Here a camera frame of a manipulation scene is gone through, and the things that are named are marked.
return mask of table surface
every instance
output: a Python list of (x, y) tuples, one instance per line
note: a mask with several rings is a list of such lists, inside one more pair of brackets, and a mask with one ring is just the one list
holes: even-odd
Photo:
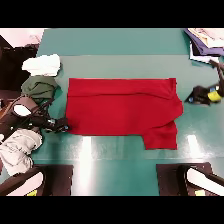
[[(38, 55), (58, 54), (61, 88), (50, 107), (64, 116), (69, 78), (177, 79), (184, 101), (195, 85), (218, 80), (209, 65), (189, 60), (189, 39), (178, 28), (48, 29)], [(224, 104), (184, 104), (176, 120), (178, 150), (145, 150), (140, 136), (96, 137), (44, 133), (32, 158), (39, 164), (74, 164), (72, 195), (159, 195), (156, 164), (210, 162), (224, 177)]]

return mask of folded red shirt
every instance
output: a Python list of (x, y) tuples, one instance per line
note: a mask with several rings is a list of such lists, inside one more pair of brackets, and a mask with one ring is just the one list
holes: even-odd
[(70, 133), (141, 135), (146, 149), (176, 149), (174, 120), (183, 113), (176, 79), (69, 79)]

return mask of dark green cloth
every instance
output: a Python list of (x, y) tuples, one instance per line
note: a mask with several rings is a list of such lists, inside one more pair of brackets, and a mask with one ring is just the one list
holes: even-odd
[(36, 75), (30, 76), (22, 84), (22, 93), (28, 94), (36, 103), (42, 102), (44, 99), (53, 97), (54, 90), (58, 86), (54, 77)]

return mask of yellow label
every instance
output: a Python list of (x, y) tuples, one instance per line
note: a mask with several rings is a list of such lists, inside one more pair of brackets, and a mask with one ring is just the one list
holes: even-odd
[(205, 191), (204, 190), (195, 191), (195, 195), (196, 196), (205, 196)]
[(37, 196), (37, 190), (31, 191), (29, 194), (26, 196)]
[(219, 101), (219, 100), (222, 99), (222, 97), (218, 94), (217, 91), (208, 93), (208, 98), (209, 98), (211, 101)]

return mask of stack of folded clothes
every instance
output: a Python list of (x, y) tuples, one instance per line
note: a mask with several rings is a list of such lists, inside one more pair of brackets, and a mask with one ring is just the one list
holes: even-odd
[(191, 40), (190, 59), (208, 63), (224, 56), (224, 28), (185, 28)]

